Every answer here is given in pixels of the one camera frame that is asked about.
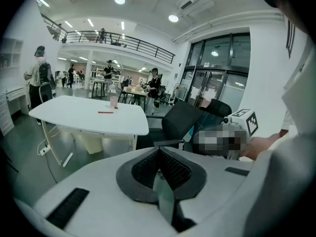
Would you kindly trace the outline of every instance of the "white column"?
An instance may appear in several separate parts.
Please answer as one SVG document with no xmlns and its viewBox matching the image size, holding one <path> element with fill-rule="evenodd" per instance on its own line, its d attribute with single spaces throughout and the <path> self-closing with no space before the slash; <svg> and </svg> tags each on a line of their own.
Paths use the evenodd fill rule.
<svg viewBox="0 0 316 237">
<path fill-rule="evenodd" d="M 89 89 L 92 60 L 93 60 L 93 51 L 90 50 L 89 55 L 88 55 L 88 60 L 87 60 L 87 67 L 85 69 L 85 79 L 84 79 L 84 88 L 85 89 Z"/>
</svg>

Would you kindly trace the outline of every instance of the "hand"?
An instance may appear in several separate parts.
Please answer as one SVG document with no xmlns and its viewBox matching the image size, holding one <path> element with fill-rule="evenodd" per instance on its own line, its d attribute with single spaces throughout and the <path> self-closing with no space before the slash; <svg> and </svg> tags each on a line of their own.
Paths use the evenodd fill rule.
<svg viewBox="0 0 316 237">
<path fill-rule="evenodd" d="M 246 150 L 241 152 L 240 156 L 246 156 L 252 160 L 256 160 L 261 152 L 266 151 L 280 137 L 279 133 L 275 133 L 268 138 L 253 137 Z"/>
</svg>

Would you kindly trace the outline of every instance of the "black shirt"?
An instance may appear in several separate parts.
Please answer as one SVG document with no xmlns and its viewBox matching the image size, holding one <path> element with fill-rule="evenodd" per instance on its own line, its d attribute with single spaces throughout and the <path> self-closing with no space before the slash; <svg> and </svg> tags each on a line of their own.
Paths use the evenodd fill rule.
<svg viewBox="0 0 316 237">
<path fill-rule="evenodd" d="M 156 88 L 156 89 L 152 89 L 149 92 L 149 96 L 152 98 L 156 98 L 158 96 L 159 87 L 160 87 L 160 77 L 157 77 L 156 79 L 153 78 L 148 84 L 150 88 Z"/>
<path fill-rule="evenodd" d="M 69 70 L 68 70 L 69 78 L 74 78 L 73 71 L 74 71 L 73 68 L 69 68 Z"/>
<path fill-rule="evenodd" d="M 113 69 L 112 66 L 110 66 L 110 67 L 105 67 L 104 71 L 105 71 L 106 74 L 108 74 L 110 72 L 113 72 L 114 69 Z M 111 79 L 111 78 L 112 78 L 112 75 L 104 76 L 104 79 Z"/>
</svg>

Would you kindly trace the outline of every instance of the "round ceiling light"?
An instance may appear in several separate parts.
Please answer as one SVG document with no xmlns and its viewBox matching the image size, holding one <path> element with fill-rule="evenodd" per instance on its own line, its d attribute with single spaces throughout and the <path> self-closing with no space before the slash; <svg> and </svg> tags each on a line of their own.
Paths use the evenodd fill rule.
<svg viewBox="0 0 316 237">
<path fill-rule="evenodd" d="M 124 4 L 125 3 L 125 0 L 114 0 L 116 3 L 118 4 Z"/>
<path fill-rule="evenodd" d="M 179 18 L 176 15 L 170 15 L 169 20 L 171 22 L 178 22 Z"/>
</svg>

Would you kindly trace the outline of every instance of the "chair armrest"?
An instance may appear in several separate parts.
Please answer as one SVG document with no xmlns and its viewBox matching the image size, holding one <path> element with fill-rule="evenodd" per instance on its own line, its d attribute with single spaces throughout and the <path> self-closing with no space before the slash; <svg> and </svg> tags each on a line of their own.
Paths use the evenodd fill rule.
<svg viewBox="0 0 316 237">
<path fill-rule="evenodd" d="M 163 116 L 146 115 L 147 118 L 163 119 Z"/>
<path fill-rule="evenodd" d="M 179 143 L 185 143 L 185 140 L 164 140 L 164 141 L 155 141 L 154 146 L 159 147 L 159 146 L 169 146 L 169 145 L 174 145 L 174 144 L 179 144 Z"/>
</svg>

